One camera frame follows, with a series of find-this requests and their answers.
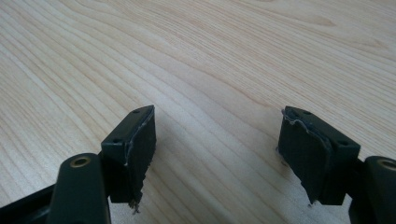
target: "mounting hole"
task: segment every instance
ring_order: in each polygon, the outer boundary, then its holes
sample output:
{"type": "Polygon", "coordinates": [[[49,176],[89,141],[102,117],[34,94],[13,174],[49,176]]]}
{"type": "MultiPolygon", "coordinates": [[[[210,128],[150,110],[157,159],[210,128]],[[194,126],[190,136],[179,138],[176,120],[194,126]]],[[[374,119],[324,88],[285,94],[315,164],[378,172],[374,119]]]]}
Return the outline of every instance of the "mounting hole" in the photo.
{"type": "Polygon", "coordinates": [[[73,168],[79,168],[79,167],[83,167],[86,164],[90,163],[91,159],[89,157],[86,156],[82,156],[82,157],[77,157],[75,159],[73,159],[70,162],[70,166],[73,168]]]}
{"type": "Polygon", "coordinates": [[[120,138],[113,139],[113,143],[118,143],[118,142],[121,142],[121,141],[122,141],[122,139],[120,139],[120,138]]]}
{"type": "Polygon", "coordinates": [[[344,147],[349,145],[349,143],[347,141],[343,141],[343,140],[338,141],[338,144],[340,144],[341,146],[344,146],[344,147]]]}
{"type": "Polygon", "coordinates": [[[378,163],[387,169],[396,171],[396,162],[394,162],[394,161],[378,160],[378,163]]]}

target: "black plastic piece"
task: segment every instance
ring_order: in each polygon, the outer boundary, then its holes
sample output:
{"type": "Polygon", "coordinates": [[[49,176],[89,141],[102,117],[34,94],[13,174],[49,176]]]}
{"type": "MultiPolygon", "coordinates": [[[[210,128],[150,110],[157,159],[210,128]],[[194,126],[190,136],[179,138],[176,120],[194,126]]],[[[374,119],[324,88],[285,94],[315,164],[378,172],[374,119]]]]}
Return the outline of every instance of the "black plastic piece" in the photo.
{"type": "Polygon", "coordinates": [[[361,146],[308,111],[286,106],[283,114],[278,151],[309,201],[342,204],[361,146]]]}
{"type": "Polygon", "coordinates": [[[348,211],[351,224],[377,223],[365,186],[365,170],[365,163],[357,160],[355,168],[346,182],[346,193],[352,198],[348,211]]]}
{"type": "Polygon", "coordinates": [[[132,111],[102,142],[100,156],[111,202],[137,207],[155,144],[153,105],[132,111]]]}
{"type": "Polygon", "coordinates": [[[369,157],[364,168],[365,188],[377,223],[396,223],[396,161],[369,157]]]}
{"type": "Polygon", "coordinates": [[[111,223],[102,164],[97,155],[83,153],[62,163],[47,223],[111,223]]]}
{"type": "Polygon", "coordinates": [[[0,223],[45,223],[50,211],[53,188],[51,185],[0,208],[0,223]]]}

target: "light wood surface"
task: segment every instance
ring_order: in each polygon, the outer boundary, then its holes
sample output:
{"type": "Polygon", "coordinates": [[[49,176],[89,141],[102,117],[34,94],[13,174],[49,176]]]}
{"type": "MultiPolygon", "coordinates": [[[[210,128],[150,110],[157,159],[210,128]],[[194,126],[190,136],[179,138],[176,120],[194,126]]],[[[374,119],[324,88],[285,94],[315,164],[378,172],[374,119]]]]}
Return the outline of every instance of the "light wood surface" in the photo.
{"type": "Polygon", "coordinates": [[[141,213],[113,223],[348,223],[281,164],[280,110],[396,158],[395,61],[393,0],[2,1],[0,206],[155,105],[141,213]]]}

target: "broken plastic part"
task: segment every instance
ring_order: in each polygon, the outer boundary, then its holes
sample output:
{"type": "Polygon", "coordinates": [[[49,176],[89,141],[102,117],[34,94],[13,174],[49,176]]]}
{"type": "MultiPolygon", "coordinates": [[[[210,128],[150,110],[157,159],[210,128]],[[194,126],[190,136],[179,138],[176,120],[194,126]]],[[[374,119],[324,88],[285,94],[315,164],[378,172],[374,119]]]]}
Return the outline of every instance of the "broken plastic part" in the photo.
{"type": "Polygon", "coordinates": [[[154,105],[136,109],[102,142],[106,189],[113,203],[137,208],[155,151],[154,105]]]}
{"type": "Polygon", "coordinates": [[[300,178],[309,201],[340,205],[360,145],[314,114],[286,106],[278,151],[300,178]]]}

